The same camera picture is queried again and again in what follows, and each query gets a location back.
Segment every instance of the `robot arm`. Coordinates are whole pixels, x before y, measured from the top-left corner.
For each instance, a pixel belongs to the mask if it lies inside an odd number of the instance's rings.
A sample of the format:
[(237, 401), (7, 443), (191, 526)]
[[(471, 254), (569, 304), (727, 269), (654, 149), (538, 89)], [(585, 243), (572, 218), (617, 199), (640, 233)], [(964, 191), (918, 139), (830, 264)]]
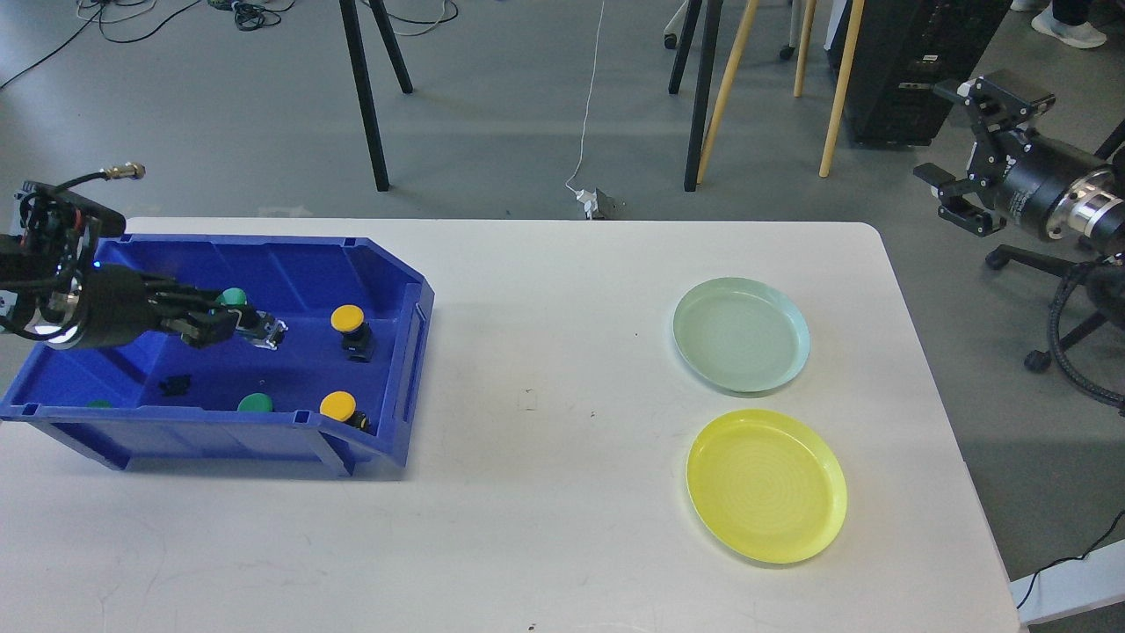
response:
[[(934, 188), (942, 218), (983, 236), (1002, 228), (1007, 216), (1043, 239), (1058, 239), (1070, 228), (1106, 254), (1125, 250), (1125, 204), (1105, 160), (1108, 152), (1090, 154), (1034, 127), (1054, 94), (1007, 71), (960, 85), (942, 82), (934, 91), (964, 106), (976, 141), (965, 178), (934, 163), (915, 168)], [(969, 193), (986, 208), (966, 200)]]
[(125, 217), (69, 188), (143, 175), (144, 166), (126, 163), (58, 186), (24, 182), (16, 193), (24, 232), (0, 235), (0, 332), (60, 350), (126, 345), (150, 331), (196, 349), (240, 336), (277, 350), (285, 323), (241, 291), (94, 261), (98, 239), (124, 234)]

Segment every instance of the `white cable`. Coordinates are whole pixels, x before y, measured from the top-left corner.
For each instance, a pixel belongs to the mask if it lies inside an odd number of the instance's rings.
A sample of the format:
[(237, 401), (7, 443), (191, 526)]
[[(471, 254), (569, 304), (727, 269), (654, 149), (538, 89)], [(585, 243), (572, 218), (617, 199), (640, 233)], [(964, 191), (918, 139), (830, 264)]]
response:
[[(441, 15), (438, 16), (438, 19), (434, 20), (433, 24), (431, 24), (430, 26), (423, 28), (422, 30), (420, 30), (417, 33), (398, 33), (397, 30), (395, 30), (394, 34), (397, 35), (397, 36), (399, 36), (399, 37), (417, 37), (418, 35), (425, 35), (425, 34), (430, 33), (431, 30), (433, 30), (433, 29), (438, 28), (439, 26), (441, 26), (441, 24), (442, 24), (441, 20), (446, 19), (446, 12), (449, 9), (449, 0), (439, 0), (439, 1), (441, 2)], [(371, 6), (371, 0), (360, 0), (360, 2), (367, 4), (368, 7)]]
[(570, 189), (570, 192), (578, 195), (578, 190), (570, 186), (570, 182), (578, 175), (582, 168), (582, 156), (586, 152), (586, 121), (590, 119), (590, 100), (594, 96), (594, 78), (597, 76), (597, 45), (602, 40), (602, 18), (605, 17), (605, 0), (602, 0), (602, 12), (597, 16), (597, 34), (594, 36), (594, 67), (590, 71), (590, 92), (586, 94), (586, 114), (582, 117), (582, 136), (578, 138), (578, 164), (574, 165), (574, 173), (562, 183)]
[[(82, 0), (75, 0), (74, 6), (75, 6), (74, 17), (82, 21), (87, 21), (87, 18), (82, 17), (82, 9), (93, 9), (97, 4), (94, 4), (93, 7), (83, 7)], [(137, 9), (136, 12), (125, 16), (124, 18), (117, 18), (116, 20), (101, 20), (101, 24), (118, 24), (125, 20), (132, 20), (137, 16), (143, 16), (148, 11), (153, 10), (155, 6), (156, 6), (156, 0), (152, 0), (152, 3), (145, 7), (144, 9)]]

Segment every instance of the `yellow plate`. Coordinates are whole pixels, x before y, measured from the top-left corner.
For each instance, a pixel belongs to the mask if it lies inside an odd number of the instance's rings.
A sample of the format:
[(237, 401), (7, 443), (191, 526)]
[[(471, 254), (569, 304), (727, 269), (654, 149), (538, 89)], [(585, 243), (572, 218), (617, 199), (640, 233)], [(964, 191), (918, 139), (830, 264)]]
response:
[(825, 441), (765, 409), (732, 412), (700, 432), (687, 456), (687, 491), (719, 541), (767, 563), (818, 554), (847, 514), (844, 472)]

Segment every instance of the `black speaker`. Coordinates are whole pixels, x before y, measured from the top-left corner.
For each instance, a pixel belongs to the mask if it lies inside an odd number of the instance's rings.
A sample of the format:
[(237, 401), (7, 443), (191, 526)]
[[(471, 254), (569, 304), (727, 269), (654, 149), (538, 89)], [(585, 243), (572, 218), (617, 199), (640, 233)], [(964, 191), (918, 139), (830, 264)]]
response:
[[(845, 119), (857, 143), (928, 145), (953, 103), (930, 87), (965, 81), (1010, 0), (874, 0), (860, 24)], [(839, 71), (850, 2), (828, 51)]]

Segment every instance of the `yellow button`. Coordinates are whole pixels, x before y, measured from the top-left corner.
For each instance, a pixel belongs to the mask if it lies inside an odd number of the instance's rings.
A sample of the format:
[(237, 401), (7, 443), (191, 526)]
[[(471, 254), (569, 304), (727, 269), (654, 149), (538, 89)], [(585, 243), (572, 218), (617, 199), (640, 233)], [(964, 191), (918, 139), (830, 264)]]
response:
[(346, 423), (356, 413), (356, 399), (346, 391), (333, 391), (321, 401), (321, 415)]
[(341, 305), (332, 311), (332, 329), (346, 335), (363, 325), (363, 310), (358, 305)]

